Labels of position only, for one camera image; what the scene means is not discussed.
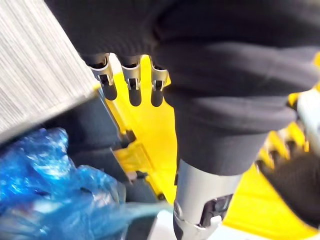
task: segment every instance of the blue plastic bag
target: blue plastic bag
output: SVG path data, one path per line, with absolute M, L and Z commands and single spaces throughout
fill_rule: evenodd
M 64 129 L 40 129 L 0 159 L 0 239 L 120 240 L 130 222 L 166 204 L 125 203 L 125 187 L 67 155 Z

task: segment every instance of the yellow plastic part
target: yellow plastic part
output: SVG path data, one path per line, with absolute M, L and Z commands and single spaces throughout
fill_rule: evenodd
M 114 76 L 116 100 L 106 100 L 120 130 L 133 130 L 136 136 L 135 142 L 126 149 L 117 150 L 115 156 L 125 172 L 147 172 L 146 180 L 155 193 L 163 193 L 167 201 L 173 203 L 177 190 L 174 186 L 177 168 L 174 109 L 165 101 L 159 107 L 152 106 L 151 64 L 146 56 L 141 59 L 141 69 L 140 106 L 130 104 L 122 73 Z
M 155 193 L 163 193 L 168 202 L 173 203 L 177 158 L 174 110 L 166 102 L 160 107 L 151 105 L 149 58 L 143 57 L 141 61 L 140 106 L 130 104 L 123 75 L 115 75 L 114 80 L 118 97 L 106 102 L 121 132 L 133 130 L 137 138 L 128 148 L 117 150 L 115 156 L 127 173 L 148 172 L 147 181 Z M 293 104 L 297 98 L 298 93 L 292 94 L 289 101 Z M 297 124 L 290 124 L 286 130 L 298 146 L 306 147 L 305 137 Z M 267 141 L 283 157 L 289 158 L 288 150 L 276 132 L 271 132 Z M 273 164 L 266 149 L 261 149 L 258 156 L 267 164 Z M 243 175 L 223 224 L 274 240 L 298 240 L 317 234 L 292 213 L 254 165 Z

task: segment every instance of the black fabric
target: black fabric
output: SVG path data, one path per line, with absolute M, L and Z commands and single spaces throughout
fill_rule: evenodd
M 287 95 L 318 80 L 300 56 L 320 43 L 317 0 L 46 2 L 81 54 L 149 54 L 169 70 L 179 157 L 209 173 L 247 170 L 295 119 Z
M 312 153 L 294 157 L 275 170 L 258 162 L 266 176 L 287 205 L 305 223 L 320 226 L 320 158 Z

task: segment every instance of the black glove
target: black glove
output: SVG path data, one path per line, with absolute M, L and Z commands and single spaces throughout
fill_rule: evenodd
M 298 154 L 290 161 L 278 161 L 275 169 L 262 160 L 256 163 L 291 210 L 306 224 L 319 228 L 320 157 L 310 152 Z

